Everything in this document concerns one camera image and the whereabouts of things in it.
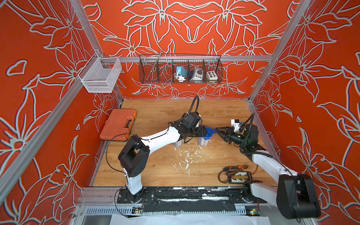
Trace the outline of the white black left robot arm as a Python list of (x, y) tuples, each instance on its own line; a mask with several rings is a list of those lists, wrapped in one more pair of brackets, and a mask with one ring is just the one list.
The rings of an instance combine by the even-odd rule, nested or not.
[(168, 122), (168, 125), (167, 129), (151, 136), (131, 136), (118, 155), (130, 195), (136, 196), (143, 190), (141, 173), (152, 153), (169, 144), (185, 142), (187, 138), (205, 138), (211, 130), (202, 125), (202, 118), (197, 112), (185, 113), (183, 118)]

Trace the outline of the clear jar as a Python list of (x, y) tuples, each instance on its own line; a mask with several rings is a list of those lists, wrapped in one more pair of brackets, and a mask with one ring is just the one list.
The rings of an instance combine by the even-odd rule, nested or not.
[(207, 138), (207, 137), (200, 137), (198, 139), (198, 145), (200, 147), (206, 147), (210, 142), (210, 138)]
[(180, 141), (175, 142), (173, 145), (175, 148), (180, 148), (183, 145), (183, 143), (184, 143), (184, 141), (180, 140)]

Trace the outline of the blue lid of jar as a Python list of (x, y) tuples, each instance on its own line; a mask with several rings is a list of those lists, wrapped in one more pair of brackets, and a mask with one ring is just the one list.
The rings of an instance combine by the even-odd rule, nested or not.
[(211, 129), (210, 127), (205, 127), (207, 134), (204, 137), (204, 140), (210, 140), (211, 137), (217, 132), (216, 129)]

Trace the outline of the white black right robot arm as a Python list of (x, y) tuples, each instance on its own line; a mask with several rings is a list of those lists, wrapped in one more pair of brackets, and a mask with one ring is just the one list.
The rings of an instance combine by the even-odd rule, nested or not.
[(276, 187), (260, 181), (244, 183), (241, 195), (247, 201), (262, 199), (276, 206), (286, 219), (319, 218), (320, 203), (313, 179), (276, 160), (258, 143), (259, 131), (253, 124), (218, 127), (217, 134), (228, 144), (234, 143), (249, 160), (260, 166), (277, 183)]

